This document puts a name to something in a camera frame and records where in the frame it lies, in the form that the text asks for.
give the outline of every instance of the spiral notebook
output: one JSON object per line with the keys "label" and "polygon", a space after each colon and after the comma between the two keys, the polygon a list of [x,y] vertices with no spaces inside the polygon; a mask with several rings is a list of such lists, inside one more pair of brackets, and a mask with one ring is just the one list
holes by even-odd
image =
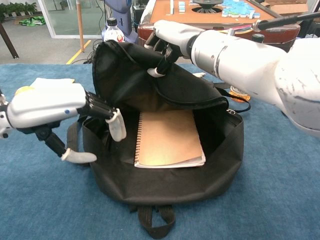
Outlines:
{"label": "spiral notebook", "polygon": [[191,110],[140,113],[135,167],[186,168],[205,162]]}

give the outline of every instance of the blue carpet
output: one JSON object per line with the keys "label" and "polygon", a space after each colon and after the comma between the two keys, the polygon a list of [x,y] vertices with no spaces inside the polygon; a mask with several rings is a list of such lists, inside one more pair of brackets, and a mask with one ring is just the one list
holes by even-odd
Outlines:
{"label": "blue carpet", "polygon": [[[0,65],[0,87],[9,100],[37,77],[74,78],[93,91],[90,65]],[[320,239],[320,139],[296,129],[275,107],[251,104],[242,114],[244,161],[230,189],[174,206],[176,224],[167,240]],[[73,121],[54,130],[63,141]],[[90,168],[61,162],[34,134],[14,131],[0,141],[0,239],[151,238],[136,213],[99,191]]]}

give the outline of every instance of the robotic arm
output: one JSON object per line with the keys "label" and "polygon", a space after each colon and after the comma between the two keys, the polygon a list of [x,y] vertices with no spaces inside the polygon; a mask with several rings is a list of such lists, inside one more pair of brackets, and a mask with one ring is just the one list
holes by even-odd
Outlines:
{"label": "robotic arm", "polygon": [[8,138],[12,129],[24,134],[35,133],[62,160],[90,163],[97,159],[94,154],[65,148],[65,144],[52,132],[62,120],[78,114],[102,118],[109,124],[110,135],[115,141],[119,142],[126,137],[120,110],[85,91],[79,83],[59,88],[24,88],[26,90],[16,92],[10,103],[0,92],[0,139]]}
{"label": "robotic arm", "polygon": [[229,33],[160,20],[145,47],[160,50],[164,56],[148,72],[161,77],[178,57],[191,59],[204,71],[278,107],[299,129],[320,137],[320,68],[316,63],[306,53],[286,53]]}

